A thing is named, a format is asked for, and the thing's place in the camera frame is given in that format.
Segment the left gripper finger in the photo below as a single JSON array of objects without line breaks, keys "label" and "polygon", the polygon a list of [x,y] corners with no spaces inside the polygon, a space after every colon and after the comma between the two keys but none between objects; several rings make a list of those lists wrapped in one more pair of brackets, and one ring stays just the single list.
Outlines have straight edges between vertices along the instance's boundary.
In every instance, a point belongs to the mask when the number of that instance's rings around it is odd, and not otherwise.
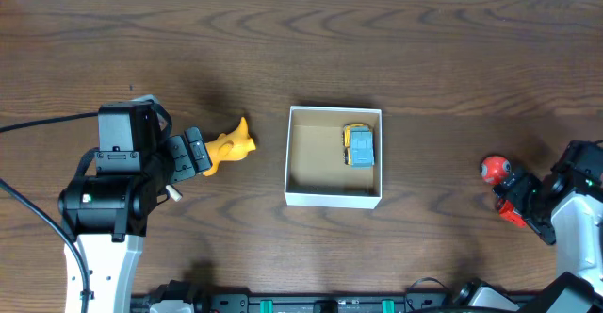
[{"label": "left gripper finger", "polygon": [[201,130],[196,126],[192,126],[185,131],[185,137],[195,171],[203,173],[210,170],[213,167],[213,162],[206,149]]},{"label": "left gripper finger", "polygon": [[167,140],[167,148],[174,162],[174,172],[171,183],[185,181],[193,178],[197,172],[190,157],[187,144],[182,136],[173,136]]}]

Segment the red toy car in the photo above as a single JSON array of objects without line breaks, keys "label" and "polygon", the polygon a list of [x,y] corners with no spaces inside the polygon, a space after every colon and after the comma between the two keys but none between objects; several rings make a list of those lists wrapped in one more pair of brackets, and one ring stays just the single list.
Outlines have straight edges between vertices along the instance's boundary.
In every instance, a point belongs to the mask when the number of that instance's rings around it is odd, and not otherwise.
[{"label": "red toy car", "polygon": [[500,198],[496,203],[495,209],[498,215],[505,221],[510,222],[520,228],[527,226],[522,216],[516,211],[513,204],[508,200]]}]

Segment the orange toy rhino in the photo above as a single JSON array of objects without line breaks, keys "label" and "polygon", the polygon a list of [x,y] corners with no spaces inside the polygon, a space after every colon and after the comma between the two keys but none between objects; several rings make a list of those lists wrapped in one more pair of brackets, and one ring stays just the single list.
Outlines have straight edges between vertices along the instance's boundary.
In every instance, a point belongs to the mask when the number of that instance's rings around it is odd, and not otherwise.
[{"label": "orange toy rhino", "polygon": [[256,149],[255,142],[249,133],[246,119],[242,117],[237,128],[226,134],[221,133],[215,140],[205,145],[212,166],[202,172],[203,176],[211,176],[218,171],[222,162],[234,162],[244,159],[249,152]]}]

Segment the yellow grey toy truck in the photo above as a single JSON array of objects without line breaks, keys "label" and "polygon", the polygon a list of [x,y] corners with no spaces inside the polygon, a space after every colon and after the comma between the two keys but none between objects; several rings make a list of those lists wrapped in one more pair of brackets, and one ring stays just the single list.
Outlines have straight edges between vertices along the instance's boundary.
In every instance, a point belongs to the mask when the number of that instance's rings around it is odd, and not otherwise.
[{"label": "yellow grey toy truck", "polygon": [[343,126],[344,163],[353,169],[368,169],[375,164],[373,132],[367,124]]}]

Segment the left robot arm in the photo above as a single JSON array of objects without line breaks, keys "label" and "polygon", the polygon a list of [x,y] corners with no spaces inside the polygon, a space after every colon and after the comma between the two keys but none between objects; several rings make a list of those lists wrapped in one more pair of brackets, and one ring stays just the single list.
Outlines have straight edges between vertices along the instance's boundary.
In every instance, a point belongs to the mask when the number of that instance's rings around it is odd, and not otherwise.
[{"label": "left robot arm", "polygon": [[98,146],[80,159],[58,197],[68,236],[68,312],[127,312],[148,218],[175,184],[213,166],[201,131],[171,133],[171,116],[152,95],[105,104]]}]

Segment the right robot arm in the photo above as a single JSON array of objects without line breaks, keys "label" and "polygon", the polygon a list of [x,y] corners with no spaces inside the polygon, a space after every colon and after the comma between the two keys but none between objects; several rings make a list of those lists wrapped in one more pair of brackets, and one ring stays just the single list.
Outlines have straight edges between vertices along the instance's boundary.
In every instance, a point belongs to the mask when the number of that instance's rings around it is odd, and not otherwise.
[{"label": "right robot arm", "polygon": [[602,142],[572,140],[544,179],[517,168],[493,186],[497,211],[556,247],[557,278],[522,312],[602,310]]}]

